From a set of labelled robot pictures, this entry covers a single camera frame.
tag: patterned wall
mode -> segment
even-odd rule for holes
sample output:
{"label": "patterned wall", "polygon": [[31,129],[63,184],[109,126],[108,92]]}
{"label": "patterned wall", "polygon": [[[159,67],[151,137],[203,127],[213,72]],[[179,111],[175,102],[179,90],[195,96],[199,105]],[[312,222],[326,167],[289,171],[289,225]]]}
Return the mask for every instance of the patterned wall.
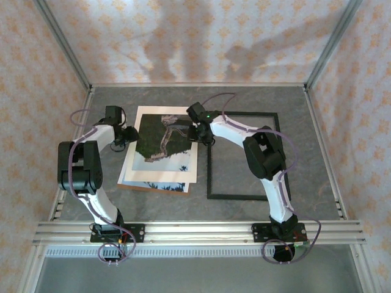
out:
{"label": "patterned wall", "polygon": [[48,0],[91,83],[305,82],[348,0]]}
{"label": "patterned wall", "polygon": [[16,292],[86,96],[33,1],[0,1],[0,292]]}
{"label": "patterned wall", "polygon": [[311,93],[351,218],[391,292],[391,6],[364,1]]}

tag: floral wallpaper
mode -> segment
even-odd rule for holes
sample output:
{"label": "floral wallpaper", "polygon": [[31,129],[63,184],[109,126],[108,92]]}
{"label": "floral wallpaper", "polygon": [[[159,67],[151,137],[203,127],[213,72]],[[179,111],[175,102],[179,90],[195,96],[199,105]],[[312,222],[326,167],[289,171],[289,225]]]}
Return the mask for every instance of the floral wallpaper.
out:
{"label": "floral wallpaper", "polygon": [[91,83],[305,82],[348,0],[48,0]]}
{"label": "floral wallpaper", "polygon": [[350,218],[391,292],[391,6],[364,1],[311,92]]}
{"label": "floral wallpaper", "polygon": [[0,292],[16,292],[86,93],[33,1],[0,1]]}

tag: black picture frame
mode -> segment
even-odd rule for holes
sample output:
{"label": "black picture frame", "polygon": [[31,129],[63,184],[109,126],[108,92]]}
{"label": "black picture frame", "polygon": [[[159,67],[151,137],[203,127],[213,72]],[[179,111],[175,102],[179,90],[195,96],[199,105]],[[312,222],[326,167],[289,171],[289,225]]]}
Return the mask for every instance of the black picture frame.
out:
{"label": "black picture frame", "polygon": [[[272,117],[276,130],[280,131],[278,114],[275,112],[225,112],[228,116],[247,116],[247,117]],[[208,157],[206,167],[206,198],[209,200],[261,200],[267,201],[266,195],[241,195],[241,194],[214,194],[212,192],[212,146],[208,145]],[[291,193],[288,182],[288,175],[285,174],[285,184],[287,186],[288,197],[291,200]]]}

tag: purple cable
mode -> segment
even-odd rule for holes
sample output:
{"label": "purple cable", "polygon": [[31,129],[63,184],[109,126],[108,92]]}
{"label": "purple cable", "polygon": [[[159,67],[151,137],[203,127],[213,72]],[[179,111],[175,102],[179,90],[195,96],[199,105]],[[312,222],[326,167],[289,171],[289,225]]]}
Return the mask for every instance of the purple cable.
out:
{"label": "purple cable", "polygon": [[[279,131],[275,131],[275,130],[271,130],[271,129],[247,129],[245,127],[242,127],[240,125],[237,125],[235,124],[234,122],[231,122],[230,120],[227,120],[227,117],[225,116],[225,108],[227,107],[227,104],[229,102],[231,102],[232,99],[234,99],[236,97],[236,93],[219,93],[217,95],[214,95],[214,96],[211,96],[209,97],[208,99],[206,99],[202,104],[204,105],[207,101],[209,101],[210,99],[213,99],[217,96],[221,96],[221,95],[232,95],[231,98],[229,98],[229,100],[227,102],[225,102],[225,104],[223,105],[222,107],[222,111],[221,111],[221,114],[222,114],[222,118],[224,119],[224,121],[230,125],[230,126],[233,126],[239,130],[242,130],[242,131],[246,131],[246,132],[263,132],[263,133],[273,133],[277,136],[280,136],[281,138],[283,138],[284,140],[286,140],[289,145],[292,147],[293,149],[293,152],[294,152],[294,162],[292,163],[292,165],[290,165],[287,169],[283,170],[281,172],[281,174],[279,175],[278,177],[278,180],[279,180],[279,189],[280,189],[280,193],[283,194],[283,187],[282,187],[282,177],[288,172],[290,171],[292,168],[294,168],[296,166],[296,164],[298,163],[298,150],[296,149],[294,143],[290,140],[289,137],[287,137],[285,134],[282,134],[281,132]],[[280,242],[282,244],[284,244],[286,247],[288,247],[288,250],[291,254],[291,256],[293,255],[292,251],[291,251],[291,248],[288,246],[288,244],[285,242],[285,241],[282,241],[280,239],[270,239],[268,241],[266,241],[263,245],[262,245],[262,248],[261,248],[261,252],[262,252],[262,258],[271,263],[271,264],[294,264],[296,262],[299,262],[300,260],[304,259],[310,252],[311,252],[311,249],[313,248],[316,240],[318,240],[318,237],[319,237],[319,234],[320,234],[320,231],[321,231],[321,228],[322,228],[322,224],[319,220],[317,219],[313,219],[311,217],[308,217],[308,216],[305,216],[305,215],[301,215],[300,213],[298,212],[295,212],[293,209],[291,209],[287,203],[287,200],[285,199],[285,197],[282,197],[282,201],[283,201],[283,204],[284,206],[290,211],[292,212],[293,214],[296,214],[297,216],[299,217],[302,217],[302,218],[305,218],[305,219],[309,219],[309,220],[313,220],[315,221],[317,224],[319,224],[319,228],[318,228],[318,231],[316,232],[316,235],[313,239],[313,242],[310,244],[310,247],[309,249],[303,254],[301,255],[298,259],[295,259],[294,261],[287,261],[287,262],[275,262],[275,261],[271,261],[269,260],[266,256],[265,256],[265,248],[267,246],[268,243],[271,243],[271,242]]]}
{"label": "purple cable", "polygon": [[[80,112],[89,112],[90,110],[88,109],[80,109],[80,110],[77,110],[77,111],[74,111],[71,115],[70,115],[70,120],[71,120],[71,123],[76,125],[76,126],[80,126],[80,127],[85,127],[87,125],[84,125],[84,124],[79,124],[77,122],[75,122],[73,120],[73,116],[74,114],[77,114],[77,113],[80,113]],[[101,253],[101,250],[106,246],[106,245],[111,245],[111,246],[114,246],[117,248],[117,250],[122,254],[122,255],[125,255],[122,259],[120,259],[119,261],[116,261],[117,265],[120,264],[121,262],[125,261],[134,251],[134,249],[136,249],[136,238],[135,236],[133,235],[133,233],[127,229],[124,229],[122,227],[119,227],[117,226],[116,224],[114,223],[111,223],[109,222],[108,220],[106,220],[104,217],[102,217],[101,215],[99,215],[99,213],[93,208],[89,198],[87,196],[82,196],[82,195],[77,195],[77,193],[75,192],[74,188],[73,188],[73,174],[72,174],[72,159],[73,159],[73,153],[75,152],[75,149],[76,147],[78,146],[79,143],[81,143],[84,139],[90,137],[92,134],[96,133],[98,131],[98,129],[96,127],[92,127],[92,129],[87,132],[86,134],[84,134],[83,136],[81,136],[80,138],[78,138],[75,143],[72,145],[71,149],[70,149],[70,152],[69,152],[69,157],[68,157],[68,182],[69,182],[69,189],[70,189],[70,193],[72,194],[73,197],[75,197],[76,199],[78,200],[85,200],[91,213],[95,216],[95,217],[98,217],[102,222],[114,227],[114,228],[117,228],[118,230],[122,231],[122,232],[125,232],[127,233],[130,238],[132,238],[133,240],[133,246],[130,250],[130,252],[128,254],[125,253],[125,251],[121,250],[118,246],[116,246],[115,244],[113,243],[104,243],[101,247],[99,247],[98,249],[98,259],[101,261],[101,262],[104,262],[106,264],[111,264],[111,261],[106,261],[104,260],[104,258],[101,257],[100,253]]]}

